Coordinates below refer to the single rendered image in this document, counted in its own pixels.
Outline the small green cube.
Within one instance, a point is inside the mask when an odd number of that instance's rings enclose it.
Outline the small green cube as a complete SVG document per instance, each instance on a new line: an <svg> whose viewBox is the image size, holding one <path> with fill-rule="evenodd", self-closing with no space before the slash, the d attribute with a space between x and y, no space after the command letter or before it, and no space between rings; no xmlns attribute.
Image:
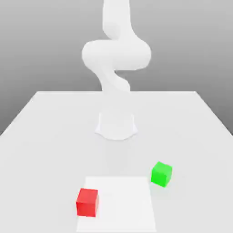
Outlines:
<svg viewBox="0 0 233 233"><path fill-rule="evenodd" d="M157 162L151 172L151 182L166 187L172 176L172 166Z"/></svg>

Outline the small red cube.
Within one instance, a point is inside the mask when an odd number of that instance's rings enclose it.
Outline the small red cube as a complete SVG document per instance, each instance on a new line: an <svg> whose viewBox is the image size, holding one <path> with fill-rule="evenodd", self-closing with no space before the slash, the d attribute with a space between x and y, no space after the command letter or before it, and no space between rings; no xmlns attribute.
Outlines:
<svg viewBox="0 0 233 233"><path fill-rule="evenodd" d="M78 216L96 217L99 205L99 192L96 189L81 188L76 199Z"/></svg>

